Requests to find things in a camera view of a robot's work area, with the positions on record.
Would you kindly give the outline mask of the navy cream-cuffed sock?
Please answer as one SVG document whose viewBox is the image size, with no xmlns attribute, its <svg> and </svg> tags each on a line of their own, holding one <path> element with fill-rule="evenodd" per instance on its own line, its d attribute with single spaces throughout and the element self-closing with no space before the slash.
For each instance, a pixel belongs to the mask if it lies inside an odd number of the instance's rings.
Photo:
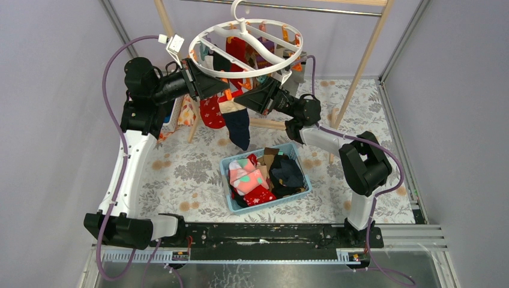
<svg viewBox="0 0 509 288">
<path fill-rule="evenodd" d="M 232 100 L 219 103 L 218 105 L 226 123 L 231 142 L 243 151 L 246 151 L 250 145 L 250 118 L 247 108 Z"/>
</svg>

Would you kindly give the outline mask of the red santa sock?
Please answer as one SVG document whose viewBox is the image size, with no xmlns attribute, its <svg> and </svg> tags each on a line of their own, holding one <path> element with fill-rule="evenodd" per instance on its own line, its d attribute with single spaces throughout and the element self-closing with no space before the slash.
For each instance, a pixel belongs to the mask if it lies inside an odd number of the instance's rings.
<svg viewBox="0 0 509 288">
<path fill-rule="evenodd" d="M 205 126 L 212 129 L 221 129 L 226 126 L 222 117 L 218 96 L 214 95 L 199 102 L 200 117 Z"/>
</svg>

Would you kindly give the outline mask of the white round clip hanger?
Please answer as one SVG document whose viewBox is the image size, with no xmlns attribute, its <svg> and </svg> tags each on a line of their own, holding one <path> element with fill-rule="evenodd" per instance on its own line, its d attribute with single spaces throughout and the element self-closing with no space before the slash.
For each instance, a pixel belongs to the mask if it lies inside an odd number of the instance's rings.
<svg viewBox="0 0 509 288">
<path fill-rule="evenodd" d="M 247 19 L 239 15 L 237 10 L 241 4 L 242 1 L 231 3 L 232 20 L 207 28 L 194 37 L 188 54 L 198 69 L 213 77 L 255 79 L 267 76 L 279 81 L 278 70 L 287 66 L 292 68 L 301 62 L 303 36 L 297 28 L 281 21 Z M 229 37 L 238 37 L 245 41 L 246 64 L 226 52 L 226 41 Z M 213 52 L 231 62 L 230 72 L 213 69 Z"/>
</svg>

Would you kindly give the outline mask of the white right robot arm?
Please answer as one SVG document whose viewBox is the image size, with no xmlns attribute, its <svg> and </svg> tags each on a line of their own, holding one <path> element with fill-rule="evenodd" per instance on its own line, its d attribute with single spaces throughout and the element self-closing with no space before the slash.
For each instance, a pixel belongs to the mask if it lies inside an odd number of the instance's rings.
<svg viewBox="0 0 509 288">
<path fill-rule="evenodd" d="M 285 122 L 288 138 L 303 145 L 321 148 L 340 159 L 345 180 L 354 192 L 351 211 L 346 219 L 344 238 L 352 247 L 368 239 L 372 222 L 375 194 L 386 184 L 392 173 L 387 150 L 376 137 L 366 131 L 349 136 L 321 125 L 321 102 L 313 94 L 292 96 L 270 77 L 254 89 L 235 98 L 234 102 L 260 114 L 273 110 L 291 117 Z"/>
</svg>

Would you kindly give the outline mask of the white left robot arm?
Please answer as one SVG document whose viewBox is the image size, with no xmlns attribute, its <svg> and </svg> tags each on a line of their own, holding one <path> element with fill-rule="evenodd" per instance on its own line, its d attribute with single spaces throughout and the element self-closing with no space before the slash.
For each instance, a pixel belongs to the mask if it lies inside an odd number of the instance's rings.
<svg viewBox="0 0 509 288">
<path fill-rule="evenodd" d="M 156 241 L 163 247 L 177 247 L 187 240 L 184 217 L 141 217 L 140 178 L 175 101 L 185 95 L 207 99 L 227 90 L 227 83 L 200 71 L 190 58 L 176 67 L 175 72 L 164 75 L 143 57 L 124 66 L 127 98 L 119 124 L 118 159 L 98 211 L 87 213 L 83 221 L 100 244 L 144 250 Z"/>
</svg>

